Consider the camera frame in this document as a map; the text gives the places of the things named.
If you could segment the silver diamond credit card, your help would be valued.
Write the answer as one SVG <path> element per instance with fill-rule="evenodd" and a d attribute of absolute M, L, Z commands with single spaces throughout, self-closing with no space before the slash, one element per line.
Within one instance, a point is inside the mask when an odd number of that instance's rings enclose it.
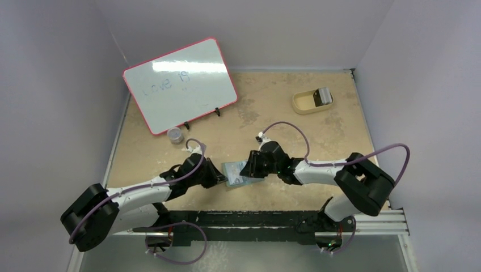
<path fill-rule="evenodd" d="M 246 177 L 241 176 L 239 173 L 246 165 L 246 161 L 235 161 L 222 164 L 223 174 L 228 178 L 226 185 L 228 187 L 236 187 L 247 184 Z"/>

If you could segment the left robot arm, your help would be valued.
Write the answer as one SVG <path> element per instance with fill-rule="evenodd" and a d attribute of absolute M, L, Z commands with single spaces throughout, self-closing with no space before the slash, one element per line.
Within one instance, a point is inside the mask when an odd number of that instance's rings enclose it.
<path fill-rule="evenodd" d="M 89 186 L 60 217 L 69 242 L 81 252 L 106 237 L 126 230 L 164 231 L 172 223 L 164 203 L 186 194 L 193 186 L 209 189 L 227 181 L 209 158 L 191 154 L 149 181 L 123 188 Z"/>

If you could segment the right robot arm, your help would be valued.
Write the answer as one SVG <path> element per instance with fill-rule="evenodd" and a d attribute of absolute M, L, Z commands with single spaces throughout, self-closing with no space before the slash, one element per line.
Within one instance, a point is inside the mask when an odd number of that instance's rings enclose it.
<path fill-rule="evenodd" d="M 319 225 L 327 231 L 355 214 L 377 216 L 395 187 L 394 179 L 363 155 L 352 153 L 333 163 L 310 165 L 303 158 L 290 157 L 275 141 L 252 150 L 239 173 L 243 177 L 262 179 L 277 175 L 289 185 L 333 185 L 342 193 L 327 201 L 318 216 Z"/>

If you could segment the teal leather card holder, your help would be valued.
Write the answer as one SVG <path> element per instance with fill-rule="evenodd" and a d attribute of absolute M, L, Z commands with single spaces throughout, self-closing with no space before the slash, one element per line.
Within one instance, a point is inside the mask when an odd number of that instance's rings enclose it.
<path fill-rule="evenodd" d="M 238 188 L 241 186 L 251 185 L 262 182 L 265 178 L 252 178 L 240 175 L 240 171 L 246 166 L 247 160 L 222 163 L 222 173 L 227 178 L 226 186 L 229 188 Z"/>

